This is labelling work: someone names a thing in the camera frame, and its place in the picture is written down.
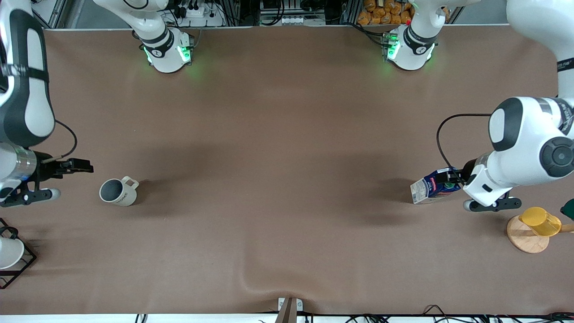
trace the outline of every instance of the yellow cup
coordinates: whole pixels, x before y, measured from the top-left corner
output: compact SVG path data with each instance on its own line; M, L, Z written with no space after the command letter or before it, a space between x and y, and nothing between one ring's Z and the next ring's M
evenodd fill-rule
M541 207L531 207L522 213L518 219L541 237L552 237L562 228L560 219L546 212Z

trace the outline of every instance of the electrical outlet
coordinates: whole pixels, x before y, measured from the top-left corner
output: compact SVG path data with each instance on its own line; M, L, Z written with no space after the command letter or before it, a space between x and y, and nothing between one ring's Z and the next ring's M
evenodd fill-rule
M205 7L200 6L199 10L187 9L188 18L203 18L205 15Z
M279 297L277 302L277 310L280 311L283 303L285 302L285 297ZM303 312L303 301L297 298L297 312Z

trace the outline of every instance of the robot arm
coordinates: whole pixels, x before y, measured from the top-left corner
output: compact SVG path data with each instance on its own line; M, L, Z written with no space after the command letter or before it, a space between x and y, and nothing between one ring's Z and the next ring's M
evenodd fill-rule
M159 10L168 0L94 0L130 25L159 72L172 73L191 63L193 39L177 28L168 28Z
M62 162L28 149L48 138L55 125L44 33L30 2L0 1L0 37L0 206L55 199L59 191L40 190L40 182L93 168L86 160Z
M476 160L463 190L483 206L520 185L563 178L574 170L572 105L557 98L514 97L494 110L494 151Z
M0 2L0 142L37 145L54 130L42 26L27 1Z
M396 46L386 49L387 60L403 70L417 70L431 58L436 36L445 23L443 6L468 6L480 0L409 0L415 14L409 26L390 33L397 35Z
M510 98L493 112L494 151L476 160L463 187L483 206L513 187L552 182L574 170L574 0L508 0L507 16L516 31L556 56L560 98Z

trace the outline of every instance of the wooden coaster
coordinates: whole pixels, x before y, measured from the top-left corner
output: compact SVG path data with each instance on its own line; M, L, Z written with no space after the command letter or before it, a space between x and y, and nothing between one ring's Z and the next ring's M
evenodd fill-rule
M506 225L506 235L512 244L527 253L539 253L548 247L550 238L540 237L522 223L518 216L513 217Z

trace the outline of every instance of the white mug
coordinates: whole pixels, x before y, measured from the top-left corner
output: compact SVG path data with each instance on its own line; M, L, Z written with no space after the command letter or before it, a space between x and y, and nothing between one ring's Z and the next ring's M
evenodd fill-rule
M134 183L132 185L126 184L129 180ZM138 186L139 182L129 176L122 178L122 180L109 179L100 187L100 198L104 202L119 206L130 206L138 196L135 192L135 188Z
M0 236L0 269L12 267L24 254L24 243L18 239L18 230L11 226L3 226L0 228L0 235L6 230L12 235L9 238Z

